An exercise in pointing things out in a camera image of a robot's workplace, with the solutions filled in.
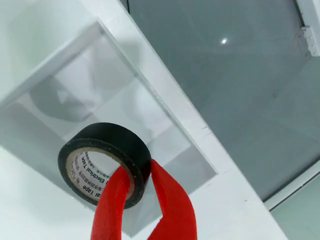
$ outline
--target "transparent acrylic panel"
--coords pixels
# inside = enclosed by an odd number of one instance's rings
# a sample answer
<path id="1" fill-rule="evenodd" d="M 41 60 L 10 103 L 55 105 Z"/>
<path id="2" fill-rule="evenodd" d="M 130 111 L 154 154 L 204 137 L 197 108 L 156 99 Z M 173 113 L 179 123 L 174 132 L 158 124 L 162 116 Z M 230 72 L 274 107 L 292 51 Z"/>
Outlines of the transparent acrylic panel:
<path id="1" fill-rule="evenodd" d="M 214 169 L 117 46 L 110 34 L 102 31 L 71 60 L 57 64 L 55 58 L 52 64 L 62 66 L 58 71 L 46 71 L 38 81 L 27 79 L 30 85 L 24 85 L 23 93 L 8 96 L 7 100 L 12 100 L 2 107 L 0 145 L 79 199 L 60 175 L 59 150 L 90 124 L 118 124 L 137 134 L 152 158 L 191 194 L 214 177 Z M 79 200 L 93 210 L 96 207 Z M 122 230 L 134 236 L 161 215 L 149 179 L 142 200 L 124 211 Z"/>

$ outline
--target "white cabinet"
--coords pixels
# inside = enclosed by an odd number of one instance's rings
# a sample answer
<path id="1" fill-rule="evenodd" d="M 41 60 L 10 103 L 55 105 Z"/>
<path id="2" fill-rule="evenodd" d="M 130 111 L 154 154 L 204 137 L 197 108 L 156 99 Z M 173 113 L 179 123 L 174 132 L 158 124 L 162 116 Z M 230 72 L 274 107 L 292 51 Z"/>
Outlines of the white cabinet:
<path id="1" fill-rule="evenodd" d="M 26 233 L 46 229 L 32 239 L 88 239 L 95 206 L 68 188 L 57 157 L 85 126 L 111 122 L 135 132 L 184 187 L 198 239 L 286 239 L 120 2 L 25 4 L 1 26 L 0 60 L 13 59 L 1 72 L 1 182 L 17 176 L 0 195 L 5 236 L 18 239 L 12 226 L 27 221 Z M 123 239 L 148 237 L 161 218 L 157 201 L 149 180 L 139 204 L 124 211 Z"/>

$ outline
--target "gray surface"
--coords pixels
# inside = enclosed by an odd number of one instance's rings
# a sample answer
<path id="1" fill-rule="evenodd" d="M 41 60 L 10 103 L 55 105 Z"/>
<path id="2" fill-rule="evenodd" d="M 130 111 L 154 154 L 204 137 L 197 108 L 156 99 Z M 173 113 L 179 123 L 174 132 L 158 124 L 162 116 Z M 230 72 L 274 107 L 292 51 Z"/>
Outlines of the gray surface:
<path id="1" fill-rule="evenodd" d="M 319 240 L 320 176 L 275 208 L 271 214 L 289 240 Z"/>
<path id="2" fill-rule="evenodd" d="M 320 153 L 293 0 L 131 0 L 130 14 L 262 199 Z"/>

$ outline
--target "red robotic gripper finger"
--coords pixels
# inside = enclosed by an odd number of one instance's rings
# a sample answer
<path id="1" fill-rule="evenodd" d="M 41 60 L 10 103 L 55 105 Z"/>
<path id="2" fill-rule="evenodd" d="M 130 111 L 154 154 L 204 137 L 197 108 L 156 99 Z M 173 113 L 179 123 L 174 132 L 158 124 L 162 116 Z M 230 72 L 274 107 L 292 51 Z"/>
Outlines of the red robotic gripper finger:
<path id="1" fill-rule="evenodd" d="M 151 160 L 151 176 L 163 217 L 148 239 L 196 240 L 196 216 L 187 193 L 155 160 Z M 97 205 L 92 240 L 121 239 L 122 214 L 129 187 L 129 177 L 119 167 L 110 178 Z"/>

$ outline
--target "black electrical tape roll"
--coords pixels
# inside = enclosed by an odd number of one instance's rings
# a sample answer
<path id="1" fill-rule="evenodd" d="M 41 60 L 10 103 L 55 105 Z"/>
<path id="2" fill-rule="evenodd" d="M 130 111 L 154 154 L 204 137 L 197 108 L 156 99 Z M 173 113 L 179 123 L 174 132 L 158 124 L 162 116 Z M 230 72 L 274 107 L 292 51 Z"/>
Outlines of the black electrical tape roll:
<path id="1" fill-rule="evenodd" d="M 124 167 L 130 179 L 124 208 L 136 205 L 151 172 L 151 155 L 144 142 L 123 126 L 99 122 L 82 129 L 61 148 L 58 166 L 63 179 L 81 198 L 97 205 L 110 175 L 93 164 L 92 152 L 105 154 Z"/>

